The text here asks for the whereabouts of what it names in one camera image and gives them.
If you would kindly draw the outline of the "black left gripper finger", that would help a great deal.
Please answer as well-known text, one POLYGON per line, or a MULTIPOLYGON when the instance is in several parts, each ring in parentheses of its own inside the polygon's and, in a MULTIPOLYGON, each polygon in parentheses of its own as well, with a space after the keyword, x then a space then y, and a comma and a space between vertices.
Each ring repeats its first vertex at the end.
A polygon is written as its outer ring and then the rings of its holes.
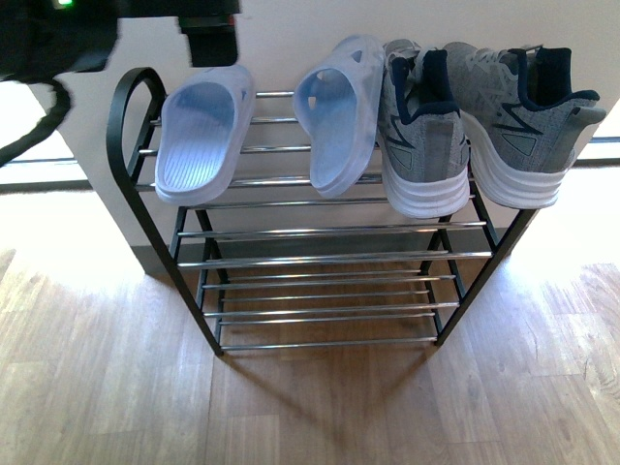
POLYGON ((178 24, 188 39, 193 67, 228 67, 237 62, 234 15, 180 17, 178 24))

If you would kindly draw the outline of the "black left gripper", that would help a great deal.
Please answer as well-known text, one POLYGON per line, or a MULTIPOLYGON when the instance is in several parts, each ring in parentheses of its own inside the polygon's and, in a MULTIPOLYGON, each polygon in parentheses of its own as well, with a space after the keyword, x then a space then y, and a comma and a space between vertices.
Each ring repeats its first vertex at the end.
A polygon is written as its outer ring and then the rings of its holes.
POLYGON ((173 17, 178 24, 180 17, 240 12, 238 1, 3 1, 1 79, 44 81, 102 71, 121 18, 173 17))

